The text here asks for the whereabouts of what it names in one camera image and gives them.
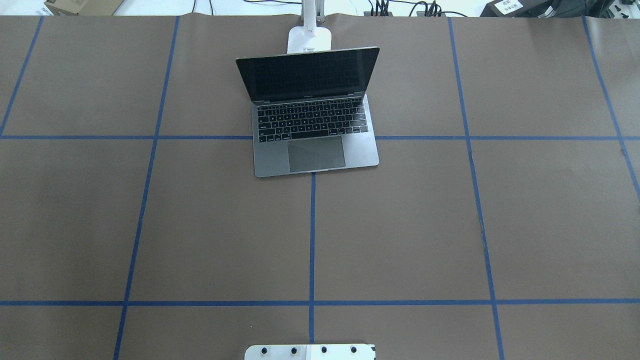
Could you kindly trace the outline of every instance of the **laptop keyboard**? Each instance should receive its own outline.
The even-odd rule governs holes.
[[[258,107],[260,142],[368,131],[361,97]]]

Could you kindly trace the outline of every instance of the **keyboard key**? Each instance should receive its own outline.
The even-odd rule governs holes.
[[[318,136],[327,136],[329,135],[327,130],[315,130],[315,131],[307,131],[304,133],[293,133],[291,134],[292,139],[303,139],[303,138],[315,138]]]

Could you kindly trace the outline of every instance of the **laptop screen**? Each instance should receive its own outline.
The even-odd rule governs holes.
[[[364,92],[378,57],[378,47],[300,53],[236,60],[252,101]]]

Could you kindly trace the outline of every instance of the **blue tape line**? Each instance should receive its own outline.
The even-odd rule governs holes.
[[[252,136],[242,135],[160,135],[160,140],[253,140]]]
[[[491,305],[491,300],[317,300],[316,306],[469,306]]]
[[[3,135],[7,140],[153,140],[153,135]]]
[[[376,136],[376,140],[464,140],[464,136],[405,136],[405,135],[392,135],[392,136]]]
[[[156,149],[158,144],[158,134],[160,133],[160,125],[162,123],[162,114],[164,110],[164,100],[166,97],[166,89],[169,85],[169,77],[171,74],[171,64],[173,62],[173,50],[175,48],[175,39],[178,34],[178,25],[180,24],[180,17],[175,17],[175,25],[173,26],[173,37],[171,40],[171,48],[169,50],[169,60],[166,65],[166,73],[164,75],[164,86],[162,90],[162,96],[160,98],[160,106],[158,109],[158,118],[156,121],[156,133],[154,135],[154,143],[151,146],[151,155],[149,157],[149,166],[147,169],[147,179],[145,181],[145,189],[142,194],[142,204],[140,206],[140,215],[138,216],[138,227],[136,228],[136,239],[133,243],[133,251],[131,252],[131,264],[129,265],[129,275],[127,277],[127,286],[124,293],[124,303],[122,305],[122,313],[120,315],[120,326],[118,327],[118,337],[116,339],[115,350],[113,352],[113,360],[118,360],[120,356],[120,345],[122,344],[122,334],[124,331],[125,319],[127,318],[127,307],[129,303],[129,296],[131,295],[131,283],[133,282],[133,272],[136,267],[136,257],[138,255],[138,244],[140,243],[140,234],[142,232],[142,221],[145,217],[145,209],[147,207],[147,196],[149,194],[149,184],[151,183],[151,174],[153,173],[154,160],[156,158]]]
[[[627,168],[629,169],[629,174],[631,175],[631,181],[633,182],[634,188],[636,189],[637,198],[638,200],[640,200],[640,184],[638,184],[636,172],[634,171],[634,167],[631,164],[631,159],[629,158],[629,154],[627,152],[627,146],[625,146],[625,141],[622,137],[620,126],[618,125],[618,119],[616,118],[616,113],[615,111],[613,111],[613,105],[611,104],[611,98],[609,97],[607,86],[605,85],[604,78],[602,77],[602,73],[600,72],[600,66],[598,65],[598,59],[596,58],[596,52],[593,49],[593,43],[591,41],[591,34],[589,33],[589,25],[587,24],[587,18],[584,15],[582,16],[582,25],[584,26],[584,32],[587,35],[587,42],[589,43],[589,50],[591,51],[591,59],[593,60],[593,66],[596,70],[596,74],[598,75],[598,80],[600,82],[600,86],[602,87],[604,98],[607,101],[609,114],[611,114],[611,121],[613,121],[613,126],[616,128],[616,134],[618,135],[618,141],[620,142],[622,153],[625,155],[625,161],[627,162]]]
[[[460,98],[460,108],[462,110],[462,121],[465,126],[465,136],[467,140],[467,153],[469,156],[469,165],[471,167],[471,178],[474,184],[474,195],[476,196],[476,209],[478,213],[478,219],[480,220],[480,228],[482,232],[482,242],[484,245],[484,263],[486,267],[486,278],[489,283],[489,294],[491,296],[492,310],[493,310],[493,324],[495,327],[495,337],[498,345],[498,354],[500,360],[504,360],[504,348],[502,346],[502,333],[500,331],[500,319],[498,317],[498,305],[495,302],[495,290],[493,288],[493,275],[491,271],[491,259],[489,257],[489,246],[486,241],[486,231],[484,228],[484,217],[482,213],[482,204],[480,203],[480,191],[478,190],[478,183],[476,177],[476,165],[474,164],[473,150],[471,148],[471,139],[469,134],[469,125],[467,122],[467,107],[465,106],[465,96],[462,91],[462,80],[460,77],[460,66],[458,65],[458,52],[456,50],[456,40],[453,32],[453,23],[451,18],[447,18],[449,21],[449,36],[451,38],[451,50],[453,52],[453,64],[456,71],[456,81],[458,83],[458,97]]]
[[[498,305],[640,304],[640,299],[505,299]]]
[[[256,301],[129,301],[129,306],[308,306],[306,300],[256,300]]]
[[[309,234],[309,343],[315,342],[314,313],[316,301],[316,173],[311,173],[311,212]]]
[[[122,301],[0,300],[0,306],[122,306]]]
[[[617,140],[615,136],[493,136],[474,135],[471,140],[572,140],[572,141],[604,141]]]
[[[36,40],[38,40],[38,34],[40,34],[40,28],[42,28],[43,20],[44,20],[44,16],[41,16],[40,21],[38,21],[38,26],[36,27],[36,32],[33,34],[33,38],[31,39],[31,45],[29,45],[29,51],[27,51],[27,56],[24,58],[24,63],[22,63],[22,68],[20,69],[18,80],[16,80],[15,86],[13,87],[13,92],[11,93],[9,104],[6,107],[6,111],[2,119],[2,124],[0,124],[0,135],[2,135],[2,133],[4,132],[4,127],[6,126],[6,122],[7,120],[9,120],[9,114],[11,113],[11,108],[13,107],[15,96],[18,94],[18,89],[20,88],[20,84],[22,83],[22,77],[24,76],[24,71],[27,69],[27,64],[29,63],[31,53],[33,52],[33,47],[36,44]]]

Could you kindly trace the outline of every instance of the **laptop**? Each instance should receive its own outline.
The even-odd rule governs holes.
[[[378,47],[239,58],[257,177],[379,163],[365,91]]]

